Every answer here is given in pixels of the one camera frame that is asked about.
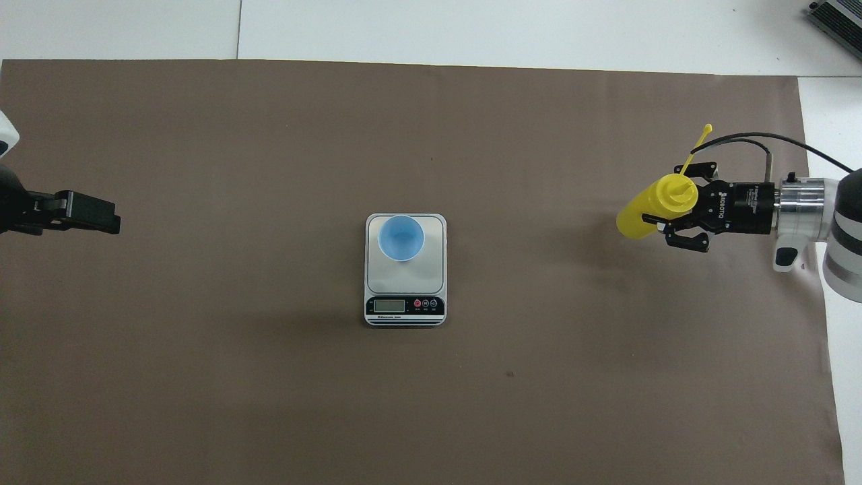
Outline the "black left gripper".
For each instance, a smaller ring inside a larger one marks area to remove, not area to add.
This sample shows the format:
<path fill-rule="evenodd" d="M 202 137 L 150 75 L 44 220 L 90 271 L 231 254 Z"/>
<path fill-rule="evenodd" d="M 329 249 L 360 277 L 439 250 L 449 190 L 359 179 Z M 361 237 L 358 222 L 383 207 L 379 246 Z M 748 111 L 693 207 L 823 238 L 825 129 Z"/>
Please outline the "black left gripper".
<path fill-rule="evenodd" d="M 106 234 L 121 232 L 121 217 L 112 202 L 80 193 L 57 191 L 40 193 L 25 190 L 12 169 L 1 166 L 1 233 L 11 230 L 22 215 L 41 230 L 89 230 Z"/>

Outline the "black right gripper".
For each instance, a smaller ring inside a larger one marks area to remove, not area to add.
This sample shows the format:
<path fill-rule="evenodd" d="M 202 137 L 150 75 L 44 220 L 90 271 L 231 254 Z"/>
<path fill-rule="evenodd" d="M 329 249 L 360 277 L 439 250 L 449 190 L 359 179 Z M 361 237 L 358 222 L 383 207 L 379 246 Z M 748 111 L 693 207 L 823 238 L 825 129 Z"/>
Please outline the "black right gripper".
<path fill-rule="evenodd" d="M 695 213 L 667 219 L 649 213 L 641 214 L 641 221 L 654 224 L 664 234 L 666 245 L 686 251 L 707 253 L 709 235 L 684 236 L 680 231 L 701 227 L 713 234 L 770 234 L 774 225 L 775 184 L 715 182 L 717 163 L 699 162 L 676 166 L 676 174 L 686 181 L 676 183 L 676 193 L 700 192 L 700 218 Z M 694 179 L 703 179 L 707 185 L 698 185 Z"/>

